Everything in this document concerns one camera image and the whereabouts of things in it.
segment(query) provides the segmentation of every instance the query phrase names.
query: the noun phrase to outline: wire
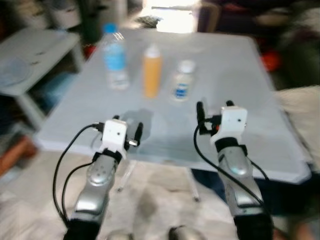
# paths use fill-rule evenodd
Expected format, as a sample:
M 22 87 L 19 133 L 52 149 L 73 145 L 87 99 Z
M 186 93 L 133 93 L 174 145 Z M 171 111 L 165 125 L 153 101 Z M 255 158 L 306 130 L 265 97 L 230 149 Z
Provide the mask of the wire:
M 194 130 L 194 134 L 193 134 L 193 143 L 194 143 L 194 147 L 196 152 L 199 154 L 199 156 L 205 161 L 207 162 L 210 166 L 214 167 L 218 172 L 222 173 L 224 176 L 226 176 L 227 178 L 229 178 L 230 180 L 232 180 L 234 183 L 236 183 L 239 187 L 241 187 L 243 190 L 245 190 L 248 194 L 250 194 L 264 209 L 264 211 L 270 215 L 271 218 L 271 214 L 269 212 L 269 210 L 267 209 L 267 207 L 265 206 L 265 203 L 259 198 L 257 197 L 257 195 L 255 195 L 248 187 L 246 187 L 243 183 L 241 183 L 239 180 L 237 180 L 236 178 L 234 178 L 233 176 L 231 176 L 229 173 L 227 173 L 226 171 L 224 171 L 222 168 L 220 168 L 219 166 L 215 165 L 213 162 L 211 162 L 208 158 L 206 158 L 202 152 L 200 151 L 199 147 L 198 147 L 198 143 L 197 143 L 197 133 L 199 131 L 199 128 L 205 124 L 206 122 L 210 122 L 211 118 L 206 118 L 204 120 L 202 120 L 195 128 Z M 225 155 L 221 155 L 219 157 L 219 162 L 225 157 Z
M 246 158 L 249 159 L 251 164 L 262 173 L 265 180 L 270 181 L 268 175 L 265 173 L 265 171 L 262 170 L 262 168 L 258 164 L 256 164 L 254 161 L 252 161 L 249 157 L 246 157 Z
M 92 128 L 94 125 L 90 124 L 87 125 L 85 127 L 83 127 L 71 140 L 71 142 L 69 143 L 69 145 L 65 148 L 65 150 L 63 151 L 63 153 L 61 154 L 55 170 L 54 170 L 54 175 L 53 175 L 53 183 L 52 183 L 52 196 L 53 196 L 53 203 L 55 206 L 56 211 L 58 212 L 60 218 L 62 219 L 64 225 L 67 227 L 68 226 L 68 219 L 66 218 L 66 216 L 64 216 L 64 214 L 62 213 L 58 201 L 57 201 L 57 193 L 56 193 L 56 188 L 57 188 L 57 176 L 58 176 L 58 171 L 59 171 L 59 167 L 61 164 L 62 159 L 64 158 L 64 156 L 66 155 L 67 151 L 69 150 L 69 148 L 72 146 L 72 144 L 74 144 L 74 142 L 76 141 L 76 139 L 80 136 L 80 134 L 82 134 L 83 131 L 85 131 L 86 129 Z
M 61 196 L 61 205 L 62 205 L 62 212 L 64 217 L 66 218 L 67 222 L 69 222 L 68 219 L 68 214 L 66 211 L 66 205 L 65 205 L 65 195 L 66 195 L 66 189 L 67 189 L 67 185 L 68 185 L 68 181 L 71 177 L 72 174 L 74 174 L 75 171 L 77 171 L 78 169 L 90 166 L 92 164 L 92 162 L 86 163 L 86 164 L 82 164 L 80 166 L 75 167 L 66 177 L 65 181 L 64 181 L 64 185 L 63 185 L 63 190 L 62 190 L 62 196 Z

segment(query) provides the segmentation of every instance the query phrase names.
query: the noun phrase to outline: white cap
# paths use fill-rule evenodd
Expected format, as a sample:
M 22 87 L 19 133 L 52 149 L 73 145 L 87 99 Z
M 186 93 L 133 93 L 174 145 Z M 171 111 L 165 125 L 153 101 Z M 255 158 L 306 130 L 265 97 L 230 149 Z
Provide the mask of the white cap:
M 179 63 L 178 70 L 184 74 L 192 73 L 196 68 L 196 63 L 192 60 L 183 60 Z
M 159 58 L 161 56 L 160 50 L 156 44 L 151 44 L 144 52 L 144 55 L 148 58 Z

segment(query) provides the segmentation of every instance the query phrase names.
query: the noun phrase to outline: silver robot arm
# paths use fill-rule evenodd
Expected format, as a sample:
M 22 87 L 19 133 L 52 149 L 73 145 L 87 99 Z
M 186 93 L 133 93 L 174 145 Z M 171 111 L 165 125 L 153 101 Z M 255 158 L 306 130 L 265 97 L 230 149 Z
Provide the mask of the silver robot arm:
M 222 107 L 221 115 L 211 118 L 212 129 L 203 124 L 199 128 L 200 135 L 211 135 L 210 143 L 218 152 L 218 166 L 249 189 L 258 199 L 235 183 L 230 177 L 218 172 L 224 188 L 226 201 L 237 227 L 240 240 L 272 240 L 273 226 L 269 213 L 261 204 L 263 198 L 253 177 L 253 166 L 247 158 L 247 148 L 241 142 L 242 133 L 247 122 L 247 110 L 234 106 L 232 101 Z M 197 103 L 197 120 L 205 120 L 202 102 Z M 196 230 L 180 226 L 169 232 L 170 240 L 203 240 Z
M 127 139 L 127 123 L 107 120 L 103 126 L 99 152 L 87 171 L 85 186 L 80 193 L 67 225 L 64 240 L 95 240 L 99 234 L 109 202 L 109 191 L 115 182 L 115 173 L 122 159 L 127 158 L 129 146 L 140 144 L 143 124 L 140 123 L 134 139 Z M 113 234 L 109 240 L 132 239 L 127 234 Z

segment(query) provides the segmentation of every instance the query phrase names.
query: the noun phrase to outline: bottle cap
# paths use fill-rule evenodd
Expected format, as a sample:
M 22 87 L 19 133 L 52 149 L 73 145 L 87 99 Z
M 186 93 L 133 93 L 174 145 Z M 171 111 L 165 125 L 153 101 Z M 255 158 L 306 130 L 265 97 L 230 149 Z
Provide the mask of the bottle cap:
M 116 33 L 117 30 L 117 25 L 115 23 L 107 23 L 103 25 L 103 31 L 106 34 L 113 34 Z
M 184 74 L 192 73 L 196 68 L 196 63 L 192 60 L 183 60 L 179 63 L 178 70 Z
M 161 53 L 158 46 L 153 43 L 146 49 L 144 55 L 148 58 L 159 58 L 161 56 Z

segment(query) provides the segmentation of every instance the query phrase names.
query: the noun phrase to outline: white table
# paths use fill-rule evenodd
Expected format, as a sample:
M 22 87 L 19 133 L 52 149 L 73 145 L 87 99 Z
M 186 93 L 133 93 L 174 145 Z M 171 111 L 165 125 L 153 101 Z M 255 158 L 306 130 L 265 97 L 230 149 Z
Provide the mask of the white table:
M 153 30 L 123 30 L 123 35 L 127 39 L 131 87 L 125 91 L 107 87 L 99 48 L 37 135 L 45 149 L 62 151 L 83 126 L 120 115 L 130 123 L 129 137 L 133 137 L 138 122 L 144 123 L 141 145 L 130 149 L 129 159 L 213 171 L 194 148 L 196 103 L 203 101 L 206 112 L 214 114 L 227 100 L 233 100 L 248 109 L 243 142 L 249 157 L 271 179 L 298 183 L 310 174 L 305 164 L 308 155 L 278 107 L 270 79 L 250 38 Z M 164 58 L 161 89 L 155 99 L 143 96 L 142 56 L 150 43 L 159 45 Z M 189 100 L 177 103 L 170 98 L 170 79 L 177 61 L 182 59 L 192 59 L 198 66 Z M 92 155 L 90 144 L 96 134 L 86 131 L 70 150 Z M 200 149 L 217 162 L 209 137 L 198 139 Z M 262 176 L 256 170 L 254 175 Z
M 84 57 L 80 37 L 75 33 L 24 28 L 0 44 L 0 60 L 19 57 L 30 64 L 27 78 L 21 83 L 0 87 L 0 95 L 15 98 L 36 129 L 41 128 L 45 116 L 28 90 L 70 51 L 80 72 Z

